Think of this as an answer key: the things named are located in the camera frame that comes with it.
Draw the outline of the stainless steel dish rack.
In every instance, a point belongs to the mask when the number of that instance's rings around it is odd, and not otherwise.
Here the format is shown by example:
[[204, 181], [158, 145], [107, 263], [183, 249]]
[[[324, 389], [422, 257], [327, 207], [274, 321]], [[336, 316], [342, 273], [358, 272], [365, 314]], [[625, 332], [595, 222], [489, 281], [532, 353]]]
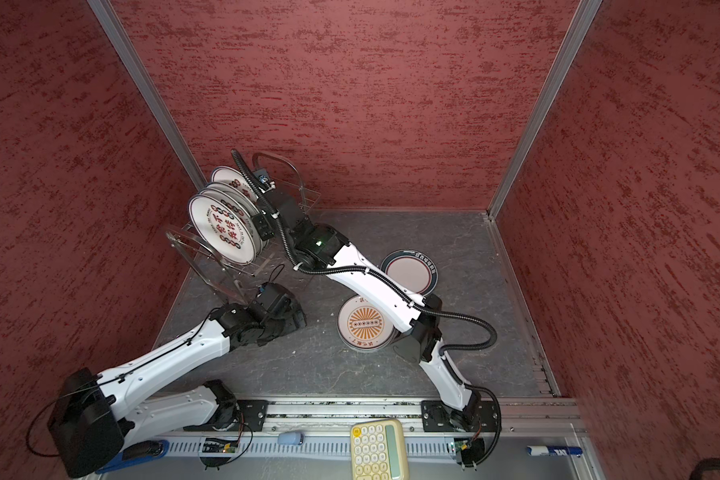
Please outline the stainless steel dish rack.
[[304, 213], [318, 203], [320, 194], [309, 189], [297, 167], [286, 157], [253, 154], [252, 188], [237, 166], [218, 166], [210, 179], [187, 203], [189, 221], [167, 226], [169, 245], [187, 262], [190, 272], [224, 303], [244, 303], [265, 283], [298, 283], [285, 273], [282, 242], [265, 220], [257, 200], [274, 188], [296, 198]]

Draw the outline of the white plate red characters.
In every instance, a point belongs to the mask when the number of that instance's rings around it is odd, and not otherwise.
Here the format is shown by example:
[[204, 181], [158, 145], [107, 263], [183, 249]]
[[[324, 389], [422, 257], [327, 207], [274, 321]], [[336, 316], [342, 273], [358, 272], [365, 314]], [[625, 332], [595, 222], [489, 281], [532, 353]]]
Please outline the white plate red characters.
[[232, 167], [219, 166], [211, 173], [211, 180], [217, 183], [225, 183], [242, 193], [246, 198], [255, 203], [258, 195], [250, 188], [242, 173]]

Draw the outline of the green band red ring plate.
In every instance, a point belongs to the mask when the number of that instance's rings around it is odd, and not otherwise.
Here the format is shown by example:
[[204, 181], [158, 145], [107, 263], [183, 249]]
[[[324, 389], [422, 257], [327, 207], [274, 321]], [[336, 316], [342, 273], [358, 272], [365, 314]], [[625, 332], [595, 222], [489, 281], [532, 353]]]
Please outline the green band red ring plate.
[[416, 250], [397, 250], [388, 254], [380, 269], [401, 286], [422, 296], [431, 294], [439, 280], [435, 263]]

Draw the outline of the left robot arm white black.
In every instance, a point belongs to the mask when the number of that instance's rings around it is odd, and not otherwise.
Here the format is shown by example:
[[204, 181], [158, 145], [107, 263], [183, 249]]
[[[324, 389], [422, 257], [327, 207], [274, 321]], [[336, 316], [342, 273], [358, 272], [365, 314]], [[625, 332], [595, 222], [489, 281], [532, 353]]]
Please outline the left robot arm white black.
[[122, 451], [177, 429], [243, 429], [245, 416], [220, 380], [184, 393], [155, 394], [207, 362], [264, 346], [305, 325], [293, 293], [265, 283], [249, 304], [214, 308], [184, 335], [135, 360], [98, 374], [82, 368], [69, 375], [47, 422], [67, 475], [85, 477]]

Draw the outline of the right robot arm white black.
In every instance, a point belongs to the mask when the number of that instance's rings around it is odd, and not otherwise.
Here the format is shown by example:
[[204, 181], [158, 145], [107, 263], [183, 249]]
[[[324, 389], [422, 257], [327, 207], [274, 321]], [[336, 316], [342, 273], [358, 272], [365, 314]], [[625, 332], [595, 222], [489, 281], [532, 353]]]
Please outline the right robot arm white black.
[[[325, 276], [357, 293], [377, 308], [401, 333], [397, 354], [419, 365], [436, 387], [447, 421], [461, 431], [479, 422], [480, 395], [452, 362], [451, 351], [484, 350], [496, 343], [497, 332], [487, 321], [447, 312], [439, 300], [428, 302], [391, 279], [368, 261], [346, 236], [326, 224], [315, 224], [290, 195], [270, 189], [259, 192], [257, 207], [268, 228], [281, 239], [293, 269]], [[468, 322], [484, 329], [488, 339], [473, 344], [447, 344], [439, 329], [441, 319]]]

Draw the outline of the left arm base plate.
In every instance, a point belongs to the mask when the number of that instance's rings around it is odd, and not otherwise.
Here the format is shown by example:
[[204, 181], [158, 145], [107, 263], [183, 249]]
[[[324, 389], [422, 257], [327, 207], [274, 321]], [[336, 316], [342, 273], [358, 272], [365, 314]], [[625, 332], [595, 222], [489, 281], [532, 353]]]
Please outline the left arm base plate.
[[220, 406], [211, 419], [201, 425], [183, 428], [189, 432], [240, 432], [250, 428], [254, 433], [261, 432], [266, 420], [270, 403], [266, 400], [238, 400], [234, 407]]

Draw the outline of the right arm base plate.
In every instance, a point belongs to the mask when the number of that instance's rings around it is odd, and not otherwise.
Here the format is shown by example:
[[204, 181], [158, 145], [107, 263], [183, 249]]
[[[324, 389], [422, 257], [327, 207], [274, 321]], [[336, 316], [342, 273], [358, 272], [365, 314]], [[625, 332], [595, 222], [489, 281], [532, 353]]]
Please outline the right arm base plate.
[[498, 413], [492, 401], [481, 400], [462, 411], [448, 407], [440, 400], [424, 400], [420, 410], [423, 430], [428, 433], [497, 431]]

